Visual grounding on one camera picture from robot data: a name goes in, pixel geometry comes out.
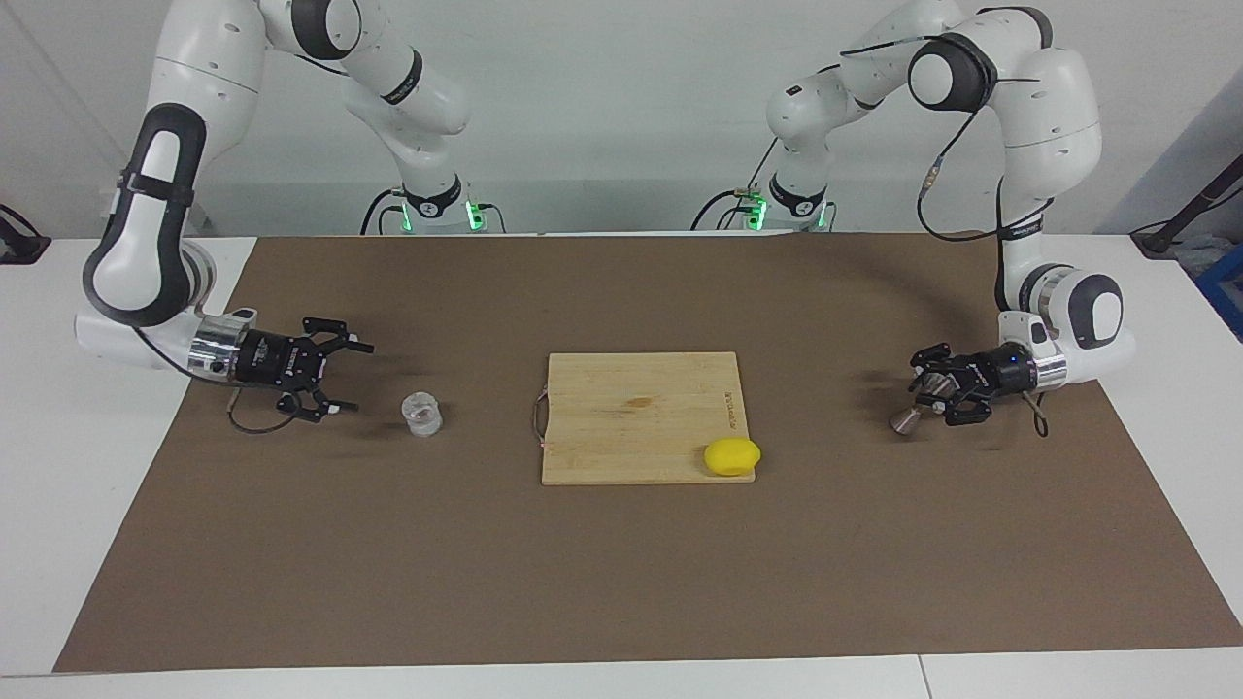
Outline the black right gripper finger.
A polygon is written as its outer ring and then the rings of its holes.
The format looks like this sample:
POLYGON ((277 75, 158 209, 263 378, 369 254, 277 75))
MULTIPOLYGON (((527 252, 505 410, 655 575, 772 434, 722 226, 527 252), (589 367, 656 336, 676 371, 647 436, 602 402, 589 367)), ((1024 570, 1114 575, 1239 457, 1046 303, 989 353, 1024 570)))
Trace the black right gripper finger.
POLYGON ((277 391, 283 394, 277 400, 277 410, 288 415, 290 420, 319 424, 326 415, 358 412, 358 404, 329 399, 314 383, 286 383, 277 386, 277 391))
POLYGON ((374 353, 374 345, 364 345, 358 336, 351 333, 344 321, 307 316, 302 318, 305 341, 301 342, 301 354, 306 357, 327 357, 338 350, 374 353))

